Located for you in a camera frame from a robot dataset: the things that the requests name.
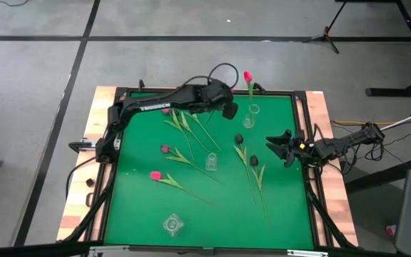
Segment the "green mat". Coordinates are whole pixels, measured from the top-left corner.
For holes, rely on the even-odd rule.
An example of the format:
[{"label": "green mat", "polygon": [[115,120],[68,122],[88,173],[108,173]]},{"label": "green mat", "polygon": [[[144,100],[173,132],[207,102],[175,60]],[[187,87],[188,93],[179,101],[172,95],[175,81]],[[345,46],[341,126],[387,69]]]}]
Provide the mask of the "green mat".
[{"label": "green mat", "polygon": [[[132,93],[131,96],[143,94]],[[265,146],[266,136],[295,130],[291,99],[285,96],[254,96],[260,112],[255,126],[244,128],[249,98],[235,96],[239,105],[232,121],[216,112],[206,126],[221,152],[187,117],[190,127],[210,150],[218,153],[218,170],[210,171],[220,184],[188,164],[166,159],[160,145],[177,147],[191,159],[183,134],[164,123],[170,116],[161,111],[137,114],[125,130],[104,242],[150,246],[200,246],[226,248],[313,249],[307,200],[300,164],[284,168],[283,162]],[[210,114],[198,115],[203,124]],[[205,168],[208,152],[190,135],[196,164]],[[263,199],[268,210],[265,219],[258,188],[253,202],[245,166],[233,148],[234,136],[241,133],[248,156],[256,154],[265,164]],[[150,173],[167,173],[184,188],[213,202],[215,207],[175,187],[151,180]],[[184,222],[171,237],[163,222],[172,214]]]}]

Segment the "red tulip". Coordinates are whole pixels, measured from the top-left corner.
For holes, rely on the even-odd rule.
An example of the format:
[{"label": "red tulip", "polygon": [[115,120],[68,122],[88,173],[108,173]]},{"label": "red tulip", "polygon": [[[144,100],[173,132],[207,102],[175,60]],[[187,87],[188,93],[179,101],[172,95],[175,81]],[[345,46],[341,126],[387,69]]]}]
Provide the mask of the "red tulip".
[{"label": "red tulip", "polygon": [[245,79],[245,81],[247,81],[247,83],[250,83],[253,80],[249,71],[243,72],[243,78]]},{"label": "red tulip", "polygon": [[163,175],[161,175],[161,172],[159,171],[152,171],[150,177],[151,179],[158,181],[163,178]]},{"label": "red tulip", "polygon": [[171,148],[169,146],[161,146],[161,151],[163,153],[169,153],[171,151]]}]

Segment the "wooden table frame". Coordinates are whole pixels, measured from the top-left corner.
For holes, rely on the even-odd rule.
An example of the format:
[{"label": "wooden table frame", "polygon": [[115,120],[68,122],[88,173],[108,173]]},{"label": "wooden table frame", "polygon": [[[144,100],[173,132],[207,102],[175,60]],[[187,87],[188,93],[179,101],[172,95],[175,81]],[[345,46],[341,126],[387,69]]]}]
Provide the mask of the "wooden table frame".
[{"label": "wooden table frame", "polygon": [[[96,88],[91,110],[88,115],[88,121],[85,128],[84,138],[97,140],[102,137],[107,126],[107,108],[111,106],[116,97],[121,93],[121,90],[114,86],[98,86]],[[304,130],[306,136],[312,135],[312,126],[308,124],[317,124],[325,138],[332,138],[333,131],[330,126],[330,119],[328,110],[326,108],[325,98],[322,92],[319,91],[296,91],[296,106],[293,108],[298,110],[298,117],[300,127]],[[320,135],[315,135],[315,140],[318,140]],[[95,155],[94,151],[82,151],[78,155],[77,164],[82,163]],[[340,167],[338,160],[331,161],[331,164]],[[69,195],[66,200],[66,205],[61,219],[61,224],[57,239],[64,239],[69,236],[75,227],[80,223],[83,217],[90,209],[86,205],[87,195],[93,193],[93,200],[97,198],[97,191],[101,192],[107,184],[108,175],[111,172],[111,165],[102,165],[100,170],[99,163],[90,162],[83,167],[77,169],[71,180],[71,187]],[[315,177],[313,169],[309,170],[310,177]],[[92,178],[98,183],[94,187],[88,187],[86,180]],[[357,246],[357,238],[355,228],[352,222],[350,207],[348,205],[347,193],[342,174],[332,166],[325,166],[321,175],[320,183],[318,181],[311,181],[312,187],[318,197],[326,203],[326,207],[332,220],[334,220],[337,227],[345,235],[347,240]],[[322,190],[317,191],[317,187],[323,187]],[[110,201],[106,201],[96,214],[93,220],[92,229],[82,235],[80,241],[83,240],[98,240],[102,238],[103,231],[100,227],[103,225],[102,219],[103,209]],[[317,246],[338,246],[337,242],[331,241],[331,236],[328,230],[324,229],[323,221],[317,211],[315,212],[316,232],[318,236],[314,236],[317,240]]]}]

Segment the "concrete floor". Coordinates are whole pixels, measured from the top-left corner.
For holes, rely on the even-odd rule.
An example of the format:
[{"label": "concrete floor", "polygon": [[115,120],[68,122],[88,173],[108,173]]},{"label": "concrete floor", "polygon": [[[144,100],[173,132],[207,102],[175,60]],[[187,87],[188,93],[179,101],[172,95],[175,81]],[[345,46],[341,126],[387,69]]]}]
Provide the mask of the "concrete floor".
[{"label": "concrete floor", "polygon": [[[411,1],[405,4],[411,15]],[[92,5],[92,0],[30,0],[16,8],[0,4],[0,35],[81,36]],[[330,23],[339,7],[334,1],[318,0],[102,0],[91,34],[311,36]],[[395,4],[348,4],[330,33],[410,35]],[[0,168],[0,247],[11,243],[78,44],[0,42],[0,158],[5,160]],[[67,143],[81,138],[96,86],[135,86],[139,79],[147,86],[175,86],[226,61],[240,71],[252,71],[267,89],[324,91],[334,120],[396,121],[411,114],[411,99],[369,98],[364,93],[369,86],[402,88],[411,83],[411,44],[337,43],[337,47],[339,55],[323,43],[89,42],[26,243],[55,240],[64,184],[76,162]],[[232,73],[224,71],[217,77],[233,80]],[[340,128],[334,132],[346,134]],[[387,138],[409,132],[411,126],[395,128]],[[411,137],[389,150],[410,160]],[[360,160],[356,167],[372,173],[395,164],[398,160],[386,155],[380,162]],[[353,210],[366,208],[360,199],[350,197]],[[365,214],[355,213],[355,221],[362,221]],[[386,225],[378,222],[372,226]],[[356,223],[362,247],[394,251],[390,239],[369,227]]]}]

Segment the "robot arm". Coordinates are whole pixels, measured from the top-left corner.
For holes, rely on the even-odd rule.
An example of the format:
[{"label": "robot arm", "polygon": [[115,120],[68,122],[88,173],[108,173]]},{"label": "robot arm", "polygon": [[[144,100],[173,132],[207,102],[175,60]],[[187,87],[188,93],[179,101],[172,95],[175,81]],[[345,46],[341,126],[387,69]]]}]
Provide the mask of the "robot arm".
[{"label": "robot arm", "polygon": [[238,105],[233,103],[231,88],[217,79],[208,78],[208,85],[184,84],[172,92],[153,96],[126,97],[108,108],[106,133],[96,143],[96,161],[111,163],[118,158],[114,141],[131,118],[144,111],[164,108],[188,110],[192,114],[221,110],[223,117],[234,118]]},{"label": "robot arm", "polygon": [[385,135],[377,125],[366,123],[361,130],[342,138],[322,138],[305,140],[303,131],[296,131],[291,136],[287,130],[282,136],[269,136],[266,146],[280,159],[285,160],[285,167],[290,167],[295,158],[311,167],[323,167],[329,161],[346,154],[349,148],[360,144],[382,143]]}]

